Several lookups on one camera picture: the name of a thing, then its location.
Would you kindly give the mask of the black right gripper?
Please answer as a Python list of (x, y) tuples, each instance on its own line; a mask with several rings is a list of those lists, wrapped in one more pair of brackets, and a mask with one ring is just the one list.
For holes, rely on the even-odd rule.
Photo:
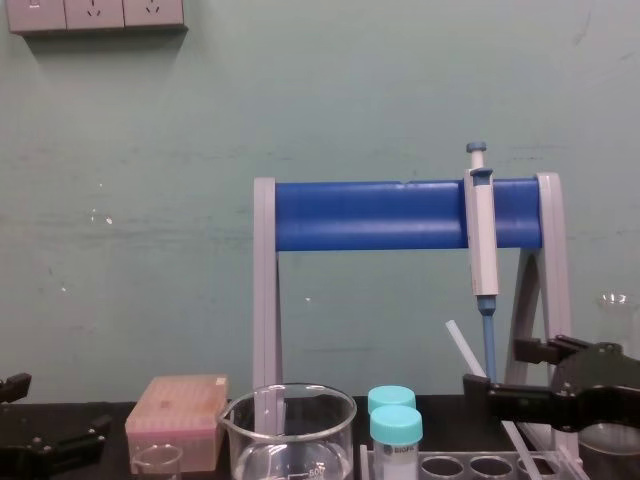
[(596, 424), (639, 426), (639, 362), (618, 344), (567, 336), (516, 339), (517, 361), (556, 366), (549, 387), (494, 383), (465, 374), (465, 402), (483, 417), (579, 432)]

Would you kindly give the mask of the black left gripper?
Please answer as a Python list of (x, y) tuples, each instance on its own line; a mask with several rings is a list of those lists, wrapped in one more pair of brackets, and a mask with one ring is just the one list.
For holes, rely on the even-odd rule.
[[(2, 380), (0, 403), (14, 403), (25, 398), (32, 376), (19, 373)], [(110, 434), (112, 417), (102, 415), (69, 436), (50, 441), (41, 436), (29, 412), (16, 406), (1, 406), (1, 478), (47, 479), (41, 469), (43, 459), (99, 458)]]

